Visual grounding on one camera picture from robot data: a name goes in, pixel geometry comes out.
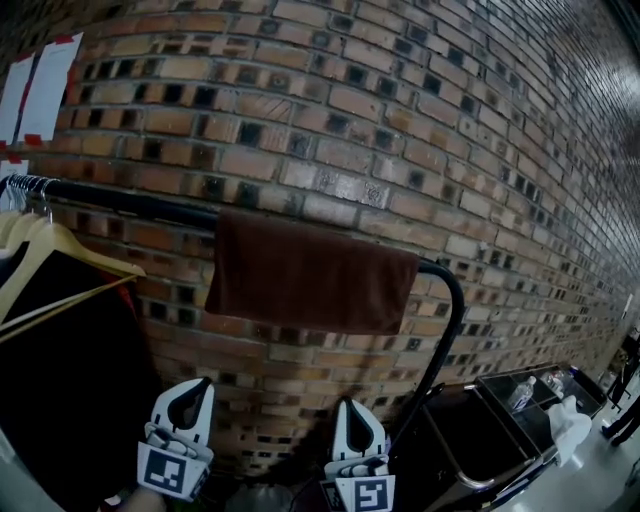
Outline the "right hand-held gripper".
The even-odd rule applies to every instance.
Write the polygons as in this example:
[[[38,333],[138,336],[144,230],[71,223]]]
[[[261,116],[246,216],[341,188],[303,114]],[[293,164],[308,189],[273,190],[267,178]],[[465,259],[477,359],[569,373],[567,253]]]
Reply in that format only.
[[[395,476],[389,472],[386,431],[377,417],[360,402],[343,398],[338,405],[332,458],[320,487],[330,511],[391,511]]]

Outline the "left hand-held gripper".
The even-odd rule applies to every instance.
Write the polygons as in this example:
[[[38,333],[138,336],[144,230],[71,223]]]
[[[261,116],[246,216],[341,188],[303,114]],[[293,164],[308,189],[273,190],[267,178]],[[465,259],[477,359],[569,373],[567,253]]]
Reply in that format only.
[[[179,383],[158,396],[152,423],[144,427],[146,439],[138,443],[140,486],[182,501],[197,498],[214,460],[213,451],[205,446],[214,402],[210,378]]]

